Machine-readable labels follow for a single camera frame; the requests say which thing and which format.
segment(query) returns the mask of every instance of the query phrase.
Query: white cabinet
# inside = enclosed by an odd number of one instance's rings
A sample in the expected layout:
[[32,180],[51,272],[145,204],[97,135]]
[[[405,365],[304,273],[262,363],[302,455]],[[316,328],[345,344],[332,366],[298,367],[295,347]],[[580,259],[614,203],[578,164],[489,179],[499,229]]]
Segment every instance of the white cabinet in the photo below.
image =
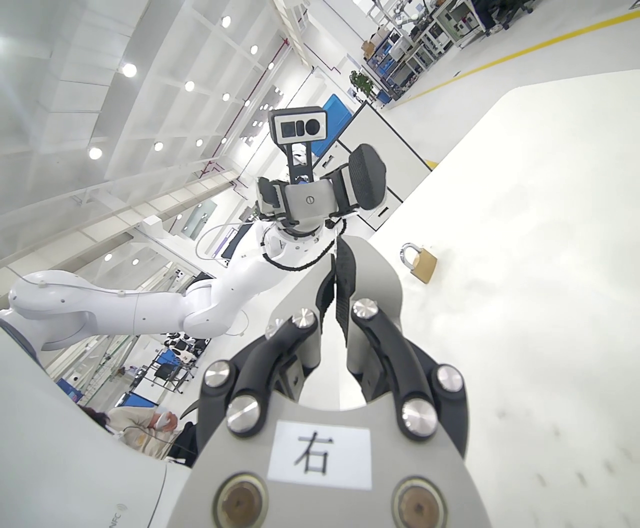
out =
[[371,228],[377,230],[431,173],[431,169],[384,118],[365,103],[314,165],[315,178],[348,163],[350,153],[363,143],[375,148],[387,166],[387,197],[384,203],[374,211],[359,213]]
[[320,176],[334,171],[340,165],[349,163],[349,154],[350,152],[336,141],[329,150],[326,151],[324,156],[320,158],[320,161],[314,169],[314,177],[320,178]]
[[387,166],[387,187],[401,200],[406,200],[431,173],[426,163],[368,104],[353,117],[340,141],[349,150],[362,143],[375,148]]
[[369,224],[371,228],[378,230],[400,205],[402,205],[402,202],[387,191],[387,197],[382,204],[373,211],[360,211],[360,217]]

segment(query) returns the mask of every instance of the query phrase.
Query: brass padlock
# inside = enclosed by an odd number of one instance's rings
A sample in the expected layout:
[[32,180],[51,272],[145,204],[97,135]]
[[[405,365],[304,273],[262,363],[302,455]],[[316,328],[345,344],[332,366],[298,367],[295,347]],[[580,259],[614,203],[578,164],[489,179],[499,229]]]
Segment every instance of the brass padlock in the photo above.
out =
[[[413,264],[406,258],[407,250],[414,250],[417,254],[413,258]],[[411,270],[411,274],[419,278],[425,284],[428,284],[436,269],[438,259],[430,254],[426,249],[419,248],[415,244],[405,244],[400,250],[400,260]]]

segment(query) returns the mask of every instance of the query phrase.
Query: yellow floor line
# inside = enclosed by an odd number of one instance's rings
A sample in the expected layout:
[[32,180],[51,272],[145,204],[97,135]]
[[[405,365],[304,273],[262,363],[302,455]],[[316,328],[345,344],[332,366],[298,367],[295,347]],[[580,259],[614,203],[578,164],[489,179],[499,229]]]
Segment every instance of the yellow floor line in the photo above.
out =
[[545,40],[544,42],[541,42],[540,44],[536,44],[535,46],[528,47],[526,49],[523,49],[522,51],[518,51],[516,53],[512,53],[511,55],[507,55],[506,57],[503,57],[501,59],[495,60],[493,62],[489,62],[488,64],[485,64],[484,66],[480,66],[479,68],[476,68],[474,70],[470,70],[470,71],[465,72],[463,74],[460,74],[458,77],[454,77],[453,79],[450,79],[450,80],[446,81],[445,83],[438,84],[437,86],[434,86],[433,88],[425,90],[424,92],[417,93],[416,95],[414,95],[413,97],[410,97],[407,100],[400,101],[395,106],[395,108],[397,108],[398,106],[402,106],[403,104],[405,104],[405,103],[407,103],[409,101],[413,101],[414,99],[418,99],[419,97],[422,97],[423,95],[426,95],[427,93],[434,92],[435,90],[438,90],[439,88],[442,88],[443,86],[447,86],[448,84],[455,83],[456,81],[459,81],[460,79],[464,79],[465,77],[468,77],[469,75],[473,75],[473,74],[476,74],[476,73],[481,72],[483,70],[486,70],[488,68],[492,68],[493,66],[496,66],[498,64],[502,64],[502,63],[505,63],[505,62],[513,60],[513,59],[517,59],[518,57],[522,57],[523,55],[526,55],[527,53],[533,53],[534,51],[537,51],[539,49],[552,46],[554,44],[557,44],[558,42],[563,42],[565,40],[569,40],[569,39],[575,38],[577,36],[585,35],[586,33],[591,33],[592,31],[598,31],[599,29],[609,28],[611,26],[615,26],[617,24],[621,24],[622,22],[628,22],[628,21],[634,20],[634,19],[640,19],[640,12],[627,13],[626,15],[622,15],[620,17],[615,17],[613,19],[604,20],[603,22],[598,22],[597,24],[593,24],[591,26],[587,26],[586,28],[578,29],[576,31],[572,31],[571,33],[567,33],[565,35],[557,36],[555,38],[552,38],[551,40]]

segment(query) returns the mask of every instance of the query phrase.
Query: potted plant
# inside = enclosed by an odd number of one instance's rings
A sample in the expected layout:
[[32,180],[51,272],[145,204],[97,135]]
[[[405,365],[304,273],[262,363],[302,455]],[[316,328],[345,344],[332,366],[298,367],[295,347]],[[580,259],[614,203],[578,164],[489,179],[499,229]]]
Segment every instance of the potted plant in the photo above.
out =
[[373,91],[373,81],[369,79],[365,74],[352,71],[349,76],[349,80],[351,84],[360,90],[367,98],[371,97],[371,92]]

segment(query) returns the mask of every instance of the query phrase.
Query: label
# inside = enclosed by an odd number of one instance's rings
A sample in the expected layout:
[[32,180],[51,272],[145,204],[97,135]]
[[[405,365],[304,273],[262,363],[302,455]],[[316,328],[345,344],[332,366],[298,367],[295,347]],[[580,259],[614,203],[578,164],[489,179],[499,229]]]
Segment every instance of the label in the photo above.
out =
[[267,478],[309,486],[371,490],[371,432],[278,420]]

